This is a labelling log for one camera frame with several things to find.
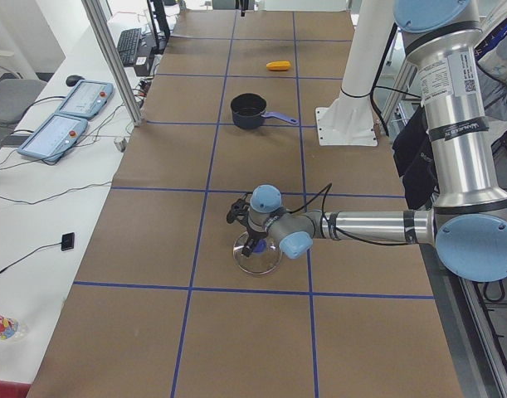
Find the glass lid blue knob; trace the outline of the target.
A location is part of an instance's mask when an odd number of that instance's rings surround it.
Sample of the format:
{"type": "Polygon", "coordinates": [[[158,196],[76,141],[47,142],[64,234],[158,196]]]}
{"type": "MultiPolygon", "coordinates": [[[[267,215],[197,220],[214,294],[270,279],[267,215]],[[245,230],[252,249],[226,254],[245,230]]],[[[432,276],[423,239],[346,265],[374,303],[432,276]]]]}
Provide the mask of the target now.
{"type": "Polygon", "coordinates": [[[247,274],[255,276],[269,274],[280,264],[282,252],[275,241],[267,237],[260,240],[256,248],[249,257],[243,255],[242,249],[245,247],[248,234],[242,233],[235,241],[233,246],[233,259],[235,264],[247,274]]]}

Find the dark blue saucepan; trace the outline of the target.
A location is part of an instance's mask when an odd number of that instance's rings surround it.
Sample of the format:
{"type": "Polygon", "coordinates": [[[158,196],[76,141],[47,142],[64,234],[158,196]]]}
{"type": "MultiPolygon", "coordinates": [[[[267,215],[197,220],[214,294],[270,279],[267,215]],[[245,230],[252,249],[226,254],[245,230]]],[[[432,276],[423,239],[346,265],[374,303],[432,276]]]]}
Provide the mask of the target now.
{"type": "Polygon", "coordinates": [[[244,93],[233,98],[230,107],[233,123],[240,129],[256,129],[266,119],[278,119],[288,124],[297,125],[298,120],[286,114],[266,110],[266,100],[258,94],[244,93]]]}

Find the yellow corn cob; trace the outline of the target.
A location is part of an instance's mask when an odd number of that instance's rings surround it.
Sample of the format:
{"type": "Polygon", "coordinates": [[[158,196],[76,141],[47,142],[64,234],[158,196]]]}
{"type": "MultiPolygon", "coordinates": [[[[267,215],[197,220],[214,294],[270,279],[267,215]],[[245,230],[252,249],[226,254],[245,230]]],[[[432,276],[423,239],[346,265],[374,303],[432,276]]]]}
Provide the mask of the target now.
{"type": "Polygon", "coordinates": [[[268,71],[288,71],[291,68],[289,61],[272,61],[266,64],[268,71]]]}

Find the small black square sensor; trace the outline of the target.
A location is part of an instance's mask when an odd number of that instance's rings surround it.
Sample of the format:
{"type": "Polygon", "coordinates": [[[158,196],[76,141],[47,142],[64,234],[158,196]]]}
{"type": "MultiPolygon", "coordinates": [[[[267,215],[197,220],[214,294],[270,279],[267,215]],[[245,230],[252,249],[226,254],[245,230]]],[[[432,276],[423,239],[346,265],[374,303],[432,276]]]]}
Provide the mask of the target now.
{"type": "Polygon", "coordinates": [[[61,237],[61,250],[72,250],[75,247],[76,234],[74,232],[65,233],[61,237]]]}

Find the upper teach pendant tablet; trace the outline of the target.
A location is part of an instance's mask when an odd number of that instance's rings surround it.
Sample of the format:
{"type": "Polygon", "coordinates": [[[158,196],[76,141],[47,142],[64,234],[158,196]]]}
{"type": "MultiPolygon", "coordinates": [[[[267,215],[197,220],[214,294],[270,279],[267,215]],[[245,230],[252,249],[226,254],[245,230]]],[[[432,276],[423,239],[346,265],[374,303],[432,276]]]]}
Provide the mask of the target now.
{"type": "Polygon", "coordinates": [[[80,80],[63,99],[56,112],[91,120],[105,107],[113,91],[112,83],[80,80]]]}

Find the teach pendant tablet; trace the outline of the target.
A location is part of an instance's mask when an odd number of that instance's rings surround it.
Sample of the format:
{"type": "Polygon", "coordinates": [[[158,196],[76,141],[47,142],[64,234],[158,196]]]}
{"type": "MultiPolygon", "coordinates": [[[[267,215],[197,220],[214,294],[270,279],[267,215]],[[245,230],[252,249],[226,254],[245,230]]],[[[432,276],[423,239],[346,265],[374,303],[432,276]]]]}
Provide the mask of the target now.
{"type": "Polygon", "coordinates": [[[76,145],[87,127],[86,119],[54,113],[18,147],[17,152],[27,158],[56,163],[76,145]]]}
{"type": "Polygon", "coordinates": [[[63,99],[56,112],[91,120],[105,107],[113,91],[112,83],[80,80],[63,99]]]}

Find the lower teach pendant tablet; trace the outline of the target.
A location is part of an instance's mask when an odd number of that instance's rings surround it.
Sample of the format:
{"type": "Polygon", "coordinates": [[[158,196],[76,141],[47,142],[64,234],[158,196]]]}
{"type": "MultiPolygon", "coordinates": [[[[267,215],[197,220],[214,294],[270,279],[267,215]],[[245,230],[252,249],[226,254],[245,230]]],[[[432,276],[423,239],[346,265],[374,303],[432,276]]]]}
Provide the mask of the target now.
{"type": "Polygon", "coordinates": [[[17,152],[27,158],[56,163],[76,145],[87,127],[86,119],[54,113],[18,147],[17,152]]]}

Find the black keyboard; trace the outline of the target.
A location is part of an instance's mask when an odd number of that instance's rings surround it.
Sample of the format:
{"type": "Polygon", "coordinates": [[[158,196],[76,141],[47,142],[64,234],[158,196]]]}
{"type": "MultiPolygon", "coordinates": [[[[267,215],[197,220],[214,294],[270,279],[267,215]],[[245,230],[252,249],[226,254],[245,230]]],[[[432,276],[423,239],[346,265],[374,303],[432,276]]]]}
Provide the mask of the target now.
{"type": "Polygon", "coordinates": [[[120,33],[117,42],[117,52],[123,66],[132,66],[138,55],[141,29],[132,28],[120,33]]]}

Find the black computer mouse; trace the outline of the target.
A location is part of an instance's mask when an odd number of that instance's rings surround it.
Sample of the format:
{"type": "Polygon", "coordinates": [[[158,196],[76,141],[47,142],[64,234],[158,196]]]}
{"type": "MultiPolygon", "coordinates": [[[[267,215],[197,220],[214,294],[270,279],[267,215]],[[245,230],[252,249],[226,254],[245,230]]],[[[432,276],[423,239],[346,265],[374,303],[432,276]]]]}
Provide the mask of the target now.
{"type": "Polygon", "coordinates": [[[75,86],[79,81],[83,80],[84,77],[81,75],[69,75],[66,77],[66,85],[68,87],[75,86]]]}

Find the red plastic bottle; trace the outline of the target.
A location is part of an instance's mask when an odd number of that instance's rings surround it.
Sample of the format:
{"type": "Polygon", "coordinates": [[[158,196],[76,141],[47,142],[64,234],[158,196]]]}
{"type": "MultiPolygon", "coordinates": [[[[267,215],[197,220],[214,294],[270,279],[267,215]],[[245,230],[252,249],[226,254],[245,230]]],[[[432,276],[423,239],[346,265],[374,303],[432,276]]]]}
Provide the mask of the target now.
{"type": "Polygon", "coordinates": [[[19,322],[14,318],[8,318],[0,314],[0,340],[16,342],[23,339],[27,334],[28,328],[25,323],[19,322]]]}

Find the grey office chair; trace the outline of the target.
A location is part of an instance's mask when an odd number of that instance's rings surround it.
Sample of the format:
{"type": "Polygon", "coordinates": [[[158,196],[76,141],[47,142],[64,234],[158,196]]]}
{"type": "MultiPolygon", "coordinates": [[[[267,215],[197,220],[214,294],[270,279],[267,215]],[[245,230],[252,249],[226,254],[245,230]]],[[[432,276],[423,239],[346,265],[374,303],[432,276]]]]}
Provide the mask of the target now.
{"type": "MultiPolygon", "coordinates": [[[[12,57],[12,51],[0,50],[1,57],[12,57]]],[[[39,79],[23,79],[17,72],[5,66],[0,69],[13,75],[13,79],[0,81],[0,138],[9,135],[20,122],[27,109],[44,90],[46,82],[39,79]]]]}

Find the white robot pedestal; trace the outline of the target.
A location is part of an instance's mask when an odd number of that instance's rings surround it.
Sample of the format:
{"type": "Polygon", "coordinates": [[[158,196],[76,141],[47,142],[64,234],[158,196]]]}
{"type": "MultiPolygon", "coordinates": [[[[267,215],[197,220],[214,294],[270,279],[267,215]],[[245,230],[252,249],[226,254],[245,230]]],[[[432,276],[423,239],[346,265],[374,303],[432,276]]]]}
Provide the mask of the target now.
{"type": "Polygon", "coordinates": [[[393,27],[393,0],[367,0],[360,7],[339,97],[315,110],[321,146],[371,146],[374,132],[371,90],[393,27]]]}

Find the aluminium frame post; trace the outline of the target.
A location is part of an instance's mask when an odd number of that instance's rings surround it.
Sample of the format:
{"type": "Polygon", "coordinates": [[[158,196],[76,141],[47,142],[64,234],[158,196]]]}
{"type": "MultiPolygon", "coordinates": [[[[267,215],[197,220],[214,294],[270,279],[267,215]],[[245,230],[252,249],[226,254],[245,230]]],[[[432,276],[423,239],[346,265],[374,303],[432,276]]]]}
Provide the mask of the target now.
{"type": "Polygon", "coordinates": [[[142,114],[138,103],[134,98],[134,92],[129,83],[128,77],[117,52],[116,45],[110,34],[107,20],[100,2],[97,0],[82,0],[82,5],[90,22],[91,28],[95,34],[99,48],[103,57],[114,77],[116,88],[120,93],[124,106],[128,111],[129,117],[134,127],[139,127],[142,123],[142,114]]]}

